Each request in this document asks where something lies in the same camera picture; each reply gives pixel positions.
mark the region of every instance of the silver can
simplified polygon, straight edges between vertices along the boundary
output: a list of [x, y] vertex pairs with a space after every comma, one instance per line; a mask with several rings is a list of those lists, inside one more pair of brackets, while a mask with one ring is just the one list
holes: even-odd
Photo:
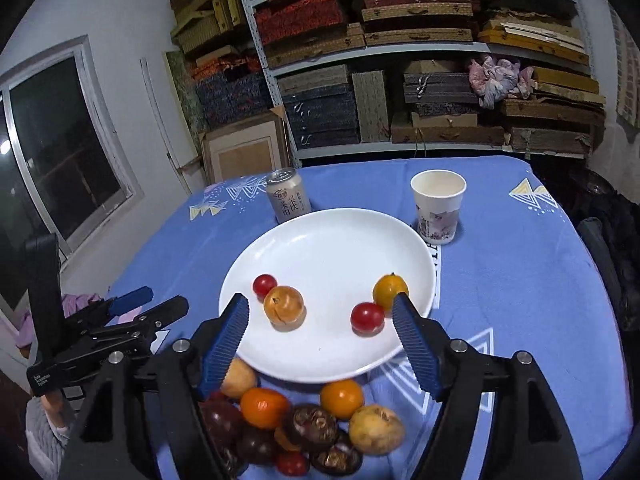
[[267, 177], [267, 195], [278, 223], [311, 213], [311, 203], [294, 168], [276, 170]]

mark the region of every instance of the table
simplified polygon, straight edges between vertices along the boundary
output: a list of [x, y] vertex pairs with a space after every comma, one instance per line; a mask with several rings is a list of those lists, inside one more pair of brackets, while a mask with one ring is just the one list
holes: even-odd
[[[423, 170], [462, 174], [468, 188], [455, 240], [440, 252], [440, 305], [431, 317], [451, 338], [510, 357], [525, 349], [537, 360], [572, 432], [586, 480], [599, 478], [622, 450], [632, 417], [620, 338], [612, 309], [587, 249], [564, 211], [529, 165], [508, 156], [426, 158], [335, 164], [301, 170], [315, 209], [359, 207], [411, 223], [409, 181]], [[192, 196], [144, 245], [111, 288], [118, 296], [148, 285], [148, 308], [177, 294], [189, 314], [170, 327], [167, 342], [190, 337], [217, 316], [218, 293], [240, 253], [276, 225], [254, 176]], [[399, 413], [407, 440], [389, 456], [367, 457], [357, 479], [408, 479], [427, 443], [438, 405], [417, 386], [400, 354], [359, 379], [367, 403]], [[314, 386], [262, 378], [294, 402], [318, 402]], [[465, 479], [478, 478], [493, 394], [484, 394]], [[165, 478], [176, 478], [161, 439], [155, 442]], [[312, 472], [310, 478], [324, 478]], [[280, 478], [251, 468], [243, 479]]]

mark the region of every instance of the metal bolt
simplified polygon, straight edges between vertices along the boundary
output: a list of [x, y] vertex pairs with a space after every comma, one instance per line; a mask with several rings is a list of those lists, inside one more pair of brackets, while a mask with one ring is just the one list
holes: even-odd
[[466, 342], [462, 341], [462, 339], [453, 339], [450, 343], [450, 346], [454, 352], [458, 353], [466, 352], [466, 349], [469, 348]]
[[191, 343], [188, 339], [178, 339], [178, 341], [175, 341], [174, 344], [171, 345], [171, 348], [174, 349], [174, 352], [181, 354], [182, 352], [186, 352], [189, 346], [191, 346]]
[[516, 359], [524, 365], [530, 365], [533, 362], [533, 357], [529, 352], [518, 352]]
[[115, 352], [111, 352], [109, 354], [109, 362], [112, 365], [118, 364], [123, 359], [124, 359], [124, 354], [120, 350], [116, 350]]

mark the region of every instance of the pink cloth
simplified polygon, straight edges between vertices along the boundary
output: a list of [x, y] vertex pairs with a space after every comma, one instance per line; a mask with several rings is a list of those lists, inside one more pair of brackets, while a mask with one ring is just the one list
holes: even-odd
[[493, 110], [495, 104], [506, 97], [528, 99], [531, 95], [533, 67], [520, 71], [520, 62], [508, 59], [496, 61], [493, 56], [482, 56], [482, 65], [473, 60], [469, 68], [469, 83], [480, 98], [480, 106]]
[[[80, 296], [65, 294], [62, 296], [62, 310], [65, 312], [65, 318], [75, 314], [78, 310], [82, 310], [84, 307], [89, 305], [89, 303], [99, 301], [100, 299], [100, 296], [97, 294], [81, 294]], [[20, 332], [15, 337], [15, 345], [18, 348], [29, 346], [33, 343], [33, 336], [33, 318], [31, 317], [31, 311], [27, 310], [22, 318]]]

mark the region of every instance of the white paper cup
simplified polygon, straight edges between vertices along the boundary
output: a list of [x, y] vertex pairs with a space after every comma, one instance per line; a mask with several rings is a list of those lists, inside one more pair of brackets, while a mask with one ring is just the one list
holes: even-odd
[[453, 171], [423, 171], [411, 179], [411, 189], [420, 236], [430, 244], [448, 244], [456, 235], [465, 179]]

